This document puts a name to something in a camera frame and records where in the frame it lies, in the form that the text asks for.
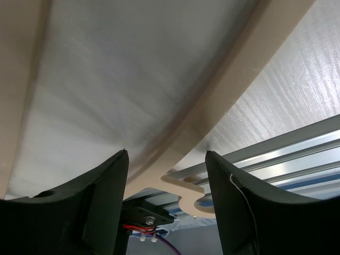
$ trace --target screw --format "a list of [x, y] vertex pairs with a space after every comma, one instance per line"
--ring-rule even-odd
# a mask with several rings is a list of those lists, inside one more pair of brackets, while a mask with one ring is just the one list
[[152, 216], [146, 216], [145, 217], [145, 224], [147, 224], [147, 225], [149, 225], [149, 226], [151, 226], [151, 225], [153, 225], [154, 224], [154, 222], [155, 222], [155, 217], [152, 217]]

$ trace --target white wire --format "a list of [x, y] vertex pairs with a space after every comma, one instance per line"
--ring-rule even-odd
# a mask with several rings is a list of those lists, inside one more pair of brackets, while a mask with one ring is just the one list
[[245, 194], [242, 192], [242, 190], [233, 182], [232, 180], [232, 177], [233, 177], [233, 174], [230, 175], [229, 179], [230, 179], [230, 182], [237, 188], [237, 190], [243, 195], [247, 205], [248, 205], [248, 208], [250, 210], [250, 213], [251, 215], [253, 216], [253, 220], [254, 220], [254, 227], [255, 227], [255, 235], [256, 235], [256, 245], [257, 245], [257, 254], [259, 255], [260, 254], [260, 244], [259, 244], [259, 235], [258, 235], [258, 232], [257, 232], [257, 224], [256, 224], [256, 220], [255, 220], [255, 216], [254, 216], [254, 213], [253, 211], [251, 210], [251, 207], [250, 207], [250, 204], [248, 202], [248, 199], [246, 198]]

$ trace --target curved beige strip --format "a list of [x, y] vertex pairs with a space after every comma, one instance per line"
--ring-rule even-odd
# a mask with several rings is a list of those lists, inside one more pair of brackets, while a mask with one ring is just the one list
[[48, 9], [48, 0], [0, 0], [0, 199], [11, 177]]
[[195, 204], [201, 187], [165, 175], [214, 128], [290, 35], [315, 0], [260, 1], [230, 54], [186, 118], [160, 143], [154, 156], [129, 178], [124, 197], [145, 188], [180, 196], [180, 208], [199, 217], [213, 210]]

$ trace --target gray wall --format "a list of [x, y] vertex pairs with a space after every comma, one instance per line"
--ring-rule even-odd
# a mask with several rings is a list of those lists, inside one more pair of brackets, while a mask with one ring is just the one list
[[[218, 236], [217, 225], [196, 227], [171, 232], [166, 238], [182, 255], [223, 255]], [[164, 244], [150, 240], [141, 242], [131, 237], [126, 255], [173, 255], [174, 253]]]

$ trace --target white surface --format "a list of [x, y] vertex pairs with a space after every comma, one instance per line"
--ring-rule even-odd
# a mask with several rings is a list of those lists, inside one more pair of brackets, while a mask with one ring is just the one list
[[175, 169], [203, 162], [207, 149], [224, 155], [340, 114], [339, 12], [338, 0], [316, 1], [237, 103]]
[[7, 197], [34, 196], [123, 148], [133, 162], [192, 99], [248, 2], [54, 1]]

